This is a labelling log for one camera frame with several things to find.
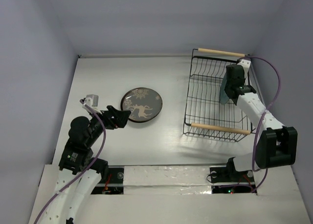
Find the teal glazed plate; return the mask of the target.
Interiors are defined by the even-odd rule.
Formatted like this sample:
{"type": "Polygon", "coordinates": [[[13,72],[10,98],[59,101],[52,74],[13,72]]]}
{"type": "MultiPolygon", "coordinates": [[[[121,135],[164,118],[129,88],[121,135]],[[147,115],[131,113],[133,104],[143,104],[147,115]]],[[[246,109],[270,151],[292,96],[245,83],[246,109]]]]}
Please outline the teal glazed plate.
{"type": "Polygon", "coordinates": [[[225,92],[226,84],[227,84],[227,74],[224,75],[222,83],[221,83],[221,87],[220,87],[220,103],[223,105],[229,101],[229,97],[227,93],[225,92]]]}

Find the brown rimmed cream plate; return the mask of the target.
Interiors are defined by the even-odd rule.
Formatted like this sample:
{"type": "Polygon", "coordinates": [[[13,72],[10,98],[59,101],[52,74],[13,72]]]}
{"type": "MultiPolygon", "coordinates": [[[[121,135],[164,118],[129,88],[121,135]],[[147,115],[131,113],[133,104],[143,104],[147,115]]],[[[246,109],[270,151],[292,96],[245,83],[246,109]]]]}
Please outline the brown rimmed cream plate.
{"type": "Polygon", "coordinates": [[[140,118],[140,117],[136,118],[134,115],[131,114],[129,116],[128,120],[131,121],[131,122],[134,122],[134,123],[145,123],[145,122],[149,122],[149,121],[151,121],[151,120],[153,120],[155,118],[156,118],[156,116],[154,116],[152,118],[140,118]]]}

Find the dark reindeer pattern plate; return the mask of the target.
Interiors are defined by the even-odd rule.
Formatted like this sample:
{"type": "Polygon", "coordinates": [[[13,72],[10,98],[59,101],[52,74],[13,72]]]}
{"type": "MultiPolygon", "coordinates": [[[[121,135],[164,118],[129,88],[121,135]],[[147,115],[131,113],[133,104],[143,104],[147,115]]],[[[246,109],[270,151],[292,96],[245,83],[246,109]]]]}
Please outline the dark reindeer pattern plate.
{"type": "Polygon", "coordinates": [[[153,89],[140,87],[129,90],[120,103],[121,110],[129,110],[136,118],[158,116],[163,107],[162,97],[153,89]]]}

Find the black wire dish rack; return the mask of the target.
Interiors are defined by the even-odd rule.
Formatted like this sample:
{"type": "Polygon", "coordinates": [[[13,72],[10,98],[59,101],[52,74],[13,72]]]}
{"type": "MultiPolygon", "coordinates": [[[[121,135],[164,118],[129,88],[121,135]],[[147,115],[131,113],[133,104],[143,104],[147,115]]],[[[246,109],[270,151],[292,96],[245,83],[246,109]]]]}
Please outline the black wire dish rack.
{"type": "Polygon", "coordinates": [[[246,114],[231,100],[220,103],[220,86],[226,66],[235,57],[204,54],[193,49],[184,113],[183,134],[238,142],[255,132],[246,114]]]}

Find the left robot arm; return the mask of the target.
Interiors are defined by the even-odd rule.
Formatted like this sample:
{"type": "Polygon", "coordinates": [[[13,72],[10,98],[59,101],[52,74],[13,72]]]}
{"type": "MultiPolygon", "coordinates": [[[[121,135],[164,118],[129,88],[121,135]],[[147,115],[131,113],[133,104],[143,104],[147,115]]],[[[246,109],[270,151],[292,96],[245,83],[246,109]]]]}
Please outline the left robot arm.
{"type": "Polygon", "coordinates": [[[39,212],[36,224],[76,223],[95,186],[108,178],[108,162],[91,148],[100,136],[106,136],[107,130],[124,128],[131,112],[113,106],[99,111],[84,99],[81,103],[92,118],[80,116],[72,120],[58,165],[54,194],[39,212]]]}

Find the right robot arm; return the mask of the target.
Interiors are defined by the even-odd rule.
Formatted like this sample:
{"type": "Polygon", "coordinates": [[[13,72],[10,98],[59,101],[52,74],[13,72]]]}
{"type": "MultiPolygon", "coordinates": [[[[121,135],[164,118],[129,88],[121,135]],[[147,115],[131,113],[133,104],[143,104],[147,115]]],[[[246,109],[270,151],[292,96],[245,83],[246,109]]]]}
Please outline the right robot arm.
{"type": "Polygon", "coordinates": [[[298,132],[277,120],[261,102],[256,90],[246,85],[249,64],[242,60],[226,67],[221,84],[220,103],[231,100],[256,128],[252,153],[232,157],[226,177],[238,180],[243,172],[293,165],[296,159],[298,132]]]}

